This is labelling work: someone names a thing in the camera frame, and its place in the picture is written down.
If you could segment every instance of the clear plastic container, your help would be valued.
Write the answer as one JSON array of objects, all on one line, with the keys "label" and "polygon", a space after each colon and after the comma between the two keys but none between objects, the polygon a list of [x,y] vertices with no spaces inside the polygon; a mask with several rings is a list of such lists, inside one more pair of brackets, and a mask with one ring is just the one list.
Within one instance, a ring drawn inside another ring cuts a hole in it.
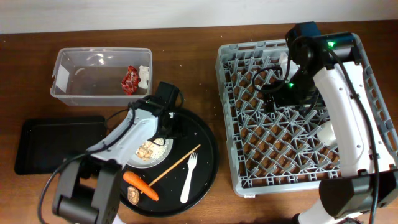
[{"label": "clear plastic container", "polygon": [[[128,96],[121,81],[132,65],[149,67],[148,89]],[[152,92],[152,52],[143,48],[61,49],[53,71],[50,94],[68,106],[127,106]]]}]

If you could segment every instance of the wooden table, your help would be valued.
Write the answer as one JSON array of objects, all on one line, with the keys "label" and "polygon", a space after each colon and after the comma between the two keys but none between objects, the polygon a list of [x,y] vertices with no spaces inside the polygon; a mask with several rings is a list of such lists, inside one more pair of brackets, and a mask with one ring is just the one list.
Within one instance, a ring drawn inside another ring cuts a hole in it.
[{"label": "wooden table", "polygon": [[[49,175],[16,175],[14,161],[23,122],[30,118],[111,115],[120,108],[68,107],[50,96],[51,74],[58,51],[64,47],[147,47],[153,54],[154,84],[161,80],[177,85],[185,107],[199,115],[213,130],[220,149],[220,169],[208,195],[192,209],[173,217],[149,218],[124,205],[119,215],[128,223],[275,223],[308,209],[317,190],[257,196],[235,195],[226,152],[226,132],[216,85],[215,62],[223,44],[281,39],[293,24],[59,32],[0,35],[0,217],[2,223],[38,223],[38,197]],[[337,22],[318,24],[325,34],[357,33],[365,46],[384,101],[398,127],[397,92],[398,21]],[[51,213],[55,184],[45,197],[44,217]],[[377,211],[377,223],[396,223],[398,200]],[[368,220],[363,215],[361,220]]]}]

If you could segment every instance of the white wall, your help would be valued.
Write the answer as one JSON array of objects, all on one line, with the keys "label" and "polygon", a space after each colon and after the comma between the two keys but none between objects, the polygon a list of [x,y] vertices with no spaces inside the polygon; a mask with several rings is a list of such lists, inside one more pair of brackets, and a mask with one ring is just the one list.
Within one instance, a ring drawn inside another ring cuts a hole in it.
[{"label": "white wall", "polygon": [[398,19],[396,0],[0,0],[0,33]]}]

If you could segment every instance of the round black plate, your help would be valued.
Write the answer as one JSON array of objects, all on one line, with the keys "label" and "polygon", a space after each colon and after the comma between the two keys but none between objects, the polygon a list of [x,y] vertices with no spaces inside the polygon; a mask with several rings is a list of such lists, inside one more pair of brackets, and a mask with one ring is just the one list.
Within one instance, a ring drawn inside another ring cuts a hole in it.
[{"label": "round black plate", "polygon": [[151,200],[145,194],[140,194],[138,204],[132,205],[127,199],[127,188],[130,185],[122,180],[122,203],[141,215],[166,217],[188,210],[206,195],[216,177],[220,156],[216,139],[210,128],[189,110],[179,109],[174,116],[186,137],[174,139],[173,148],[167,158],[160,164],[147,169],[126,166],[123,172],[133,171],[145,183],[149,184],[195,146],[201,144],[195,151],[198,153],[198,160],[192,174],[188,201],[186,203],[180,202],[181,191],[188,173],[188,158],[186,158],[152,186],[159,195],[158,202]]}]

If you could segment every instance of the plastic container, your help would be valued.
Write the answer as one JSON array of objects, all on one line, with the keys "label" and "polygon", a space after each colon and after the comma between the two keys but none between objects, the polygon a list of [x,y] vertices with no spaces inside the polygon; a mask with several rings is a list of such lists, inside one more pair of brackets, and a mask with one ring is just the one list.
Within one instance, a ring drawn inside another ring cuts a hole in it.
[{"label": "plastic container", "polygon": [[[132,65],[149,67],[148,89],[125,95],[121,81]],[[58,53],[50,94],[68,106],[127,106],[152,92],[152,52],[143,48],[66,48]]]},{"label": "plastic container", "polygon": [[[382,99],[373,71],[357,35],[363,58],[364,82],[373,115],[387,149],[398,162],[398,137]],[[251,86],[256,70],[272,66],[288,52],[285,40],[222,45],[216,73],[226,127],[226,145],[233,190],[252,197],[317,189],[320,180],[340,176],[337,145],[326,147],[317,138],[320,125],[330,120],[327,108],[316,108],[306,117],[294,107],[266,113],[262,97]],[[263,83],[281,80],[269,72]]]}]

